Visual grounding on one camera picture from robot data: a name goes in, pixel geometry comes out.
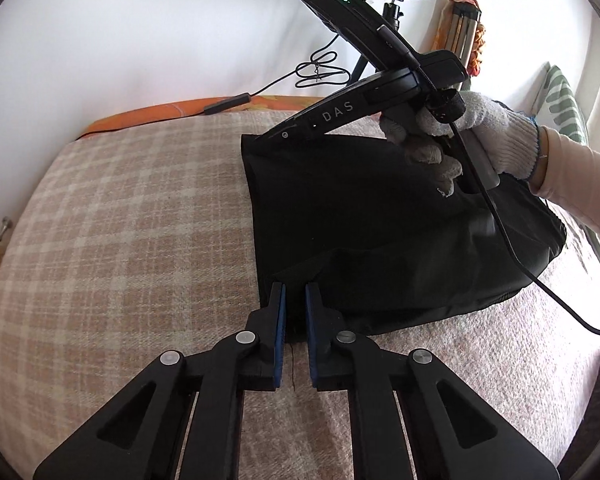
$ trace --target glove cuff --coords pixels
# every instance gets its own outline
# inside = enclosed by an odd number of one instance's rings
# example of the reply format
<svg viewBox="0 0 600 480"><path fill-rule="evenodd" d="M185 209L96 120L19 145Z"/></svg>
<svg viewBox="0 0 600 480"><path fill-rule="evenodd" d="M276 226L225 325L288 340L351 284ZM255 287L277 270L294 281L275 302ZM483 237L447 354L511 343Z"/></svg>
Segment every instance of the glove cuff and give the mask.
<svg viewBox="0 0 600 480"><path fill-rule="evenodd" d="M540 152L539 131L535 123L525 116L508 112L506 142L499 153L499 173L509 173L526 180L531 176Z"/></svg>

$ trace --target white knit glove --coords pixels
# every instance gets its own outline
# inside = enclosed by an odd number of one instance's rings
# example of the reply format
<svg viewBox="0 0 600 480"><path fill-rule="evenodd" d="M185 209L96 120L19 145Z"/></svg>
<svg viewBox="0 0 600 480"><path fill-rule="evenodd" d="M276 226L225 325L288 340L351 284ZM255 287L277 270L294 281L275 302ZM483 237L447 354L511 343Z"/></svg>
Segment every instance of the white knit glove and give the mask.
<svg viewBox="0 0 600 480"><path fill-rule="evenodd" d="M466 112L456 121L458 130L474 131L497 173L529 178L538 160L536 125L477 92L461 92L461 96ZM426 108L418 113L416 120L418 126L433 137L452 135L451 127L437 122ZM429 171L442 194L453 193L452 179L462 173L457 160L444 155L435 142L408 136L400 124L387 118L380 119L380 128L388 140L404 146L408 160L431 165Z"/></svg>

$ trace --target triangular cutout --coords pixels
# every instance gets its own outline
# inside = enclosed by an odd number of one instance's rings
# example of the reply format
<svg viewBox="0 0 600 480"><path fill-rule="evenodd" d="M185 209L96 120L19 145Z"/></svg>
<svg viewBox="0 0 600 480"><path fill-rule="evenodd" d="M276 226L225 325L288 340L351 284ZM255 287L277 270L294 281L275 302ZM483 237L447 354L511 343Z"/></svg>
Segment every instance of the triangular cutout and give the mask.
<svg viewBox="0 0 600 480"><path fill-rule="evenodd" d="M469 404L451 384L440 381L437 388L460 447L469 449L481 442L491 440L498 434L496 427Z"/></svg>
<svg viewBox="0 0 600 480"><path fill-rule="evenodd" d="M130 449L138 435L154 391L155 383L153 381L145 384L134 398L98 431L96 436L100 440L110 442L122 449Z"/></svg>

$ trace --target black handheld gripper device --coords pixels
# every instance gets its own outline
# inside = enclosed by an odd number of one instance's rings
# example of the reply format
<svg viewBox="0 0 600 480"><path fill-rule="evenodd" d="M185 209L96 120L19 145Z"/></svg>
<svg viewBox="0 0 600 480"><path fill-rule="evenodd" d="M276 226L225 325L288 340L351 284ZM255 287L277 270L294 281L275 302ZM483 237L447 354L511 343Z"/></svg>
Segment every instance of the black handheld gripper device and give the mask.
<svg viewBox="0 0 600 480"><path fill-rule="evenodd" d="M359 118L383 112L411 135L426 136L418 127L416 113L427 107L441 122L456 120L456 93L445 103L451 87L467 79L458 57L448 50L420 54L364 0L302 0L333 32L354 46L378 70L277 124L260 139L290 143L315 139ZM466 152L485 189L500 183L480 141L471 130L460 133ZM462 164L458 186L465 193L479 188L469 171L464 151L453 137L436 138L443 151Z"/></svg>

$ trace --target bed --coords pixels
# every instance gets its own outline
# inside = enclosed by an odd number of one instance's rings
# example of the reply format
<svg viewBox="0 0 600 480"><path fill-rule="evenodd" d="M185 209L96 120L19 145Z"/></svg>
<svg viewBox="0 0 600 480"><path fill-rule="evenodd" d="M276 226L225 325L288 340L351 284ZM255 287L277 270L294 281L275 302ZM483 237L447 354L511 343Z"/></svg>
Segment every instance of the bed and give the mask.
<svg viewBox="0 0 600 480"><path fill-rule="evenodd" d="M24 479L161 352L209 349L258 307L240 135L309 102L256 98L143 124L206 103L95 123L58 155L14 231L0 268L0 452ZM337 133L382 136L373 118ZM542 279L600 327L600 264L578 223L552 209L568 238ZM600 337L534 285L375 339L431 349L556 465L600 366ZM352 478L346 393L319 394L308 378L306 345L287 344L281 389L247 393L240 478Z"/></svg>

